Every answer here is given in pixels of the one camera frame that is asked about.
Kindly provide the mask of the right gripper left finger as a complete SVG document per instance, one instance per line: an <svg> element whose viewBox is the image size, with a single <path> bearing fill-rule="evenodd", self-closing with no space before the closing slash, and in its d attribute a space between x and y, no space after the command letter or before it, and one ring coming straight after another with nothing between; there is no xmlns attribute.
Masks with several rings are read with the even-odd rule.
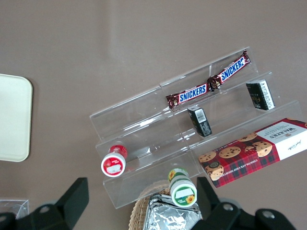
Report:
<svg viewBox="0 0 307 230"><path fill-rule="evenodd" d="M88 179L78 178L55 204L45 204L17 220L18 230L71 230L89 203Z"/></svg>

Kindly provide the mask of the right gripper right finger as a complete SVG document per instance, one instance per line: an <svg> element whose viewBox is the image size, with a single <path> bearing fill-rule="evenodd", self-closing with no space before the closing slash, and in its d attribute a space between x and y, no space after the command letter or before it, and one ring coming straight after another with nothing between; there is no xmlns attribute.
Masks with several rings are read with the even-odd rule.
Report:
<svg viewBox="0 0 307 230"><path fill-rule="evenodd" d="M253 230L254 216L231 202L222 202L206 177L197 178L197 202L202 220L194 230Z"/></svg>

